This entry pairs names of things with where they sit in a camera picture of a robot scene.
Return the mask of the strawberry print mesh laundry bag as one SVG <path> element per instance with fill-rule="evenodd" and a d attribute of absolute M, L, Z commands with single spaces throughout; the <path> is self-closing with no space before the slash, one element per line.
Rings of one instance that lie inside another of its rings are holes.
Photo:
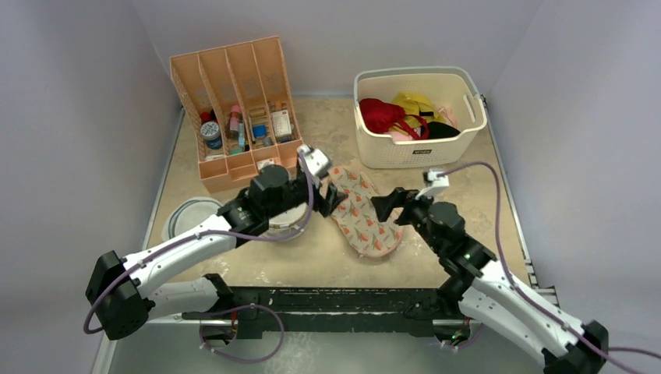
<path fill-rule="evenodd" d="M 334 167 L 329 177 L 338 191 L 347 195 L 331 217 L 348 244 L 360 256 L 368 258 L 385 257 L 393 252 L 403 238 L 403 228 L 394 223 L 401 210 L 397 208 L 385 221 L 379 221 L 370 200 L 379 193 L 369 176 L 359 169 Z"/>

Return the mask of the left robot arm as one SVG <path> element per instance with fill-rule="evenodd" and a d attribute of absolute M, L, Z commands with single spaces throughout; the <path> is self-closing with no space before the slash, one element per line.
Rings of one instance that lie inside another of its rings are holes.
<path fill-rule="evenodd" d="M 136 332 L 147 321 L 177 313 L 199 313 L 221 319 L 236 313 L 243 300 L 216 274 L 175 283 L 172 278 L 198 263 L 237 249 L 247 242 L 285 242 L 301 234 L 300 224 L 287 234 L 273 234 L 276 217 L 302 208 L 303 218 L 331 217 L 345 236 L 370 244 L 398 241 L 401 232 L 379 222 L 370 202 L 375 187 L 354 171 L 313 162 L 297 167 L 295 177 L 279 165 L 263 168 L 239 194 L 184 233 L 150 249 L 127 256 L 106 252 L 97 259 L 87 285 L 90 311 L 84 332 L 99 321 L 111 340 Z"/>

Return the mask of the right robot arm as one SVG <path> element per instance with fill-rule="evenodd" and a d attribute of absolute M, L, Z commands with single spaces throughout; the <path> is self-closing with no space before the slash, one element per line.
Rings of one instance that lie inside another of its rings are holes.
<path fill-rule="evenodd" d="M 412 226 L 438 256 L 449 278 L 440 286 L 439 310 L 479 321 L 532 356 L 545 373 L 597 373 L 606 360 L 606 328 L 583 323 L 561 311 L 505 270 L 501 261 L 465 231 L 465 220 L 452 203 L 417 198 L 396 188 L 373 197 L 379 221 L 396 208 L 400 226 Z"/>

